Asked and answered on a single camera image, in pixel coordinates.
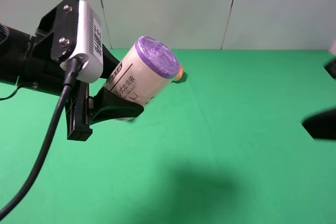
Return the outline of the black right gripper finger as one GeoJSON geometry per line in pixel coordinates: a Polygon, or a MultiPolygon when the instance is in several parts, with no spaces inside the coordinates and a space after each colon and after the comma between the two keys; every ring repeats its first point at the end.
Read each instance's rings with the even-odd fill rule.
{"type": "Polygon", "coordinates": [[[335,141],[335,108],[304,119],[302,126],[315,140],[335,141]]]}
{"type": "Polygon", "coordinates": [[[328,63],[324,65],[324,69],[327,73],[333,78],[336,79],[336,59],[330,60],[328,63]]]}

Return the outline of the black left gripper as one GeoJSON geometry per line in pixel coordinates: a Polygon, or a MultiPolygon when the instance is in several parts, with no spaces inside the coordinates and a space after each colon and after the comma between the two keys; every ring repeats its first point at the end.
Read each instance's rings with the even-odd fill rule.
{"type": "MultiPolygon", "coordinates": [[[[60,96],[66,79],[66,70],[60,65],[67,60],[77,59],[80,61],[80,69],[84,66],[84,56],[71,56],[74,52],[73,43],[69,37],[56,38],[54,34],[20,35],[15,78],[17,85],[60,96]]],[[[102,53],[101,78],[107,79],[120,61],[104,44],[102,53]]],[[[142,105],[123,99],[104,87],[93,97],[92,105],[92,114],[89,117],[89,85],[75,80],[70,97],[65,103],[67,139],[86,141],[92,134],[90,125],[113,119],[137,118],[144,111],[142,105]]]]}

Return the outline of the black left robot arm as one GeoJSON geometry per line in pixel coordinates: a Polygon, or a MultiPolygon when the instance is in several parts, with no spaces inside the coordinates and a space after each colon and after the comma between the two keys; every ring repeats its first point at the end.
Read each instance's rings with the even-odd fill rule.
{"type": "MultiPolygon", "coordinates": [[[[1,82],[59,96],[65,72],[51,59],[53,34],[31,36],[1,25],[1,82]]],[[[65,104],[67,139],[86,141],[91,125],[112,119],[136,118],[144,107],[101,88],[91,97],[89,85],[76,81],[65,104]]]]}

